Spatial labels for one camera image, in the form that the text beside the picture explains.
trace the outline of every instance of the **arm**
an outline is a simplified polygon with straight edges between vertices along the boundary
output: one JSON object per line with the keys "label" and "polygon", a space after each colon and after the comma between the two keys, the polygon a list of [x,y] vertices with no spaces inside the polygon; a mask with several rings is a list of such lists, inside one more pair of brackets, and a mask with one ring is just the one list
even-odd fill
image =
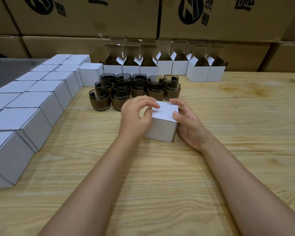
{"label": "arm", "polygon": [[[145,106],[150,107],[140,118],[139,111]],[[122,106],[117,138],[39,236],[102,234],[127,159],[151,125],[151,106],[159,108],[156,100],[147,96],[136,97]]]}
{"label": "arm", "polygon": [[295,236],[295,212],[251,174],[200,122],[189,106],[173,117],[179,136],[199,150],[216,177],[236,223],[244,236]]}

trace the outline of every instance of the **hand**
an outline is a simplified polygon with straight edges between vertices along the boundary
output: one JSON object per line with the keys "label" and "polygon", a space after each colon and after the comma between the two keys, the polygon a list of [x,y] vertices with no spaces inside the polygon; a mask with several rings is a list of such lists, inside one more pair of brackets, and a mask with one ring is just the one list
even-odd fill
{"label": "hand", "polygon": [[[143,118],[139,111],[149,106]],[[148,96],[138,96],[127,101],[121,108],[121,121],[118,136],[130,141],[139,141],[149,130],[152,124],[152,107],[160,108],[156,99]]]}
{"label": "hand", "polygon": [[169,99],[169,101],[180,107],[179,113],[173,112],[174,119],[179,123],[178,135],[189,146],[201,151],[211,135],[210,132],[202,125],[200,119],[193,113],[188,104],[177,98]]}

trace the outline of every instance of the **left hand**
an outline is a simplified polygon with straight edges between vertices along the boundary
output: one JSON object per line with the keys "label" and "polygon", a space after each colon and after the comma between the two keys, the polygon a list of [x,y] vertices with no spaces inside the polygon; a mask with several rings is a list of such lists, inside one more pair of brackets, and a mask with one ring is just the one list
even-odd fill
{"label": "left hand", "polygon": [[[139,111],[149,106],[143,118]],[[148,96],[138,96],[127,101],[121,108],[121,121],[118,136],[126,141],[139,141],[149,130],[152,124],[152,107],[160,108],[156,99]]]}

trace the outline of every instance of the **wood grain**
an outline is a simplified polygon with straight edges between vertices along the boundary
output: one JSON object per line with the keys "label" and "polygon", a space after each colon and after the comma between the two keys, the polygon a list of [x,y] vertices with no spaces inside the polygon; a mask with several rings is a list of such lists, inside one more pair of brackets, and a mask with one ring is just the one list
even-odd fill
{"label": "wood grain", "polygon": [[[295,210],[295,74],[226,72],[221,82],[180,77],[180,98]],[[15,187],[0,190],[0,235],[36,235],[99,160],[120,112],[92,109],[84,87]],[[203,157],[176,136],[143,139],[125,169],[106,235],[240,235]]]}

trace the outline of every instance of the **wooden tabletop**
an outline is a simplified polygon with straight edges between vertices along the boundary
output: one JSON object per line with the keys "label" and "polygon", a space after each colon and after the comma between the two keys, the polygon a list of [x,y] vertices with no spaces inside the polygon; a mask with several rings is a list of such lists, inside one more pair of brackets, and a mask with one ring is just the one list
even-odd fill
{"label": "wooden tabletop", "polygon": [[[295,211],[295,74],[225,72],[180,99]],[[120,112],[96,112],[83,87],[13,188],[0,190],[0,235],[36,235],[117,135]],[[125,169],[106,235],[240,235],[203,156],[177,135],[143,139]]]}

